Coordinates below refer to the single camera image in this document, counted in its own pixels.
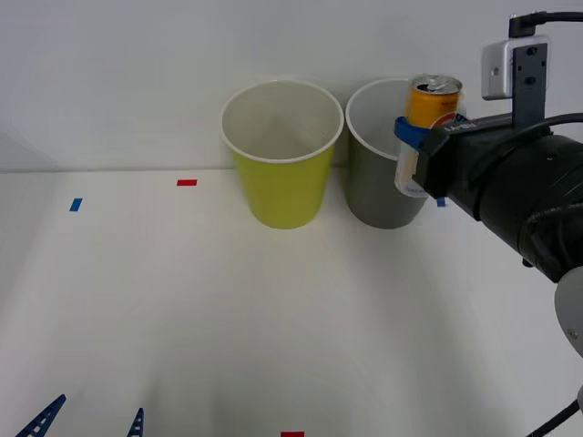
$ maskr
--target metal bracket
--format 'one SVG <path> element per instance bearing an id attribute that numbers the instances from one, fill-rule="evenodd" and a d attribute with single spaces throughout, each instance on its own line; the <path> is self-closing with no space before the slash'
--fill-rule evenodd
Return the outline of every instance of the metal bracket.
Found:
<path id="1" fill-rule="evenodd" d="M 547 50 L 547 44 L 513 50 L 512 123 L 516 128 L 545 119 Z"/>

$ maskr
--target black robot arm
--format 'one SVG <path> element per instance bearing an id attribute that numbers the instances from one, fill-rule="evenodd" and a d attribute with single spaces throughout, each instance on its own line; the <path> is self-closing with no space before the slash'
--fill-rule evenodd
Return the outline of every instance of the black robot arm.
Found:
<path id="1" fill-rule="evenodd" d="M 512 113 L 433 128 L 414 180 L 434 198 L 449 197 L 558 282 L 555 310 L 583 356 L 583 144 L 551 127 L 582 123 L 583 113 L 545 118 L 548 38 L 535 27 L 583 21 L 583 13 L 511 17 L 510 39 L 482 56 L 482 96 L 512 98 Z M 529 436 L 543 436 L 579 411 L 578 398 Z"/>

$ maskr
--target can lid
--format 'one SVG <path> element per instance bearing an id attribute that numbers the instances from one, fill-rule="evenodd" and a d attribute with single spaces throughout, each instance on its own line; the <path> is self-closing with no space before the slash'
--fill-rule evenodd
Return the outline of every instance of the can lid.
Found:
<path id="1" fill-rule="evenodd" d="M 413 88 L 425 94 L 457 94 L 462 89 L 462 83 L 454 77 L 442 75 L 420 75 L 412 81 Z"/>
<path id="2" fill-rule="evenodd" d="M 409 124 L 405 117 L 398 117 L 394 121 L 394 135 L 415 150 L 419 150 L 429 130 Z"/>

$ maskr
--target can label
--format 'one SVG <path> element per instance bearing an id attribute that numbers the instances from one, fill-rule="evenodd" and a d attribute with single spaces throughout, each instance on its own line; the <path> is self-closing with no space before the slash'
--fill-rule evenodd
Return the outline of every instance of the can label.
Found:
<path id="1" fill-rule="evenodd" d="M 431 128 L 455 119 L 462 83 L 449 76 L 421 75 L 411 82 L 407 121 Z"/>

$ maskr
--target white table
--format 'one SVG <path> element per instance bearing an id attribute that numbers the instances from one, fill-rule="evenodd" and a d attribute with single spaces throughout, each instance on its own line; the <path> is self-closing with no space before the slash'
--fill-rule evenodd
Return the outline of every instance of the white table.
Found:
<path id="1" fill-rule="evenodd" d="M 231 170 L 0 176 L 0 435 L 60 393 L 49 437 L 139 407 L 148 437 L 521 436 L 575 399 L 550 281 L 456 207 L 369 228 L 338 179 L 282 231 Z"/>

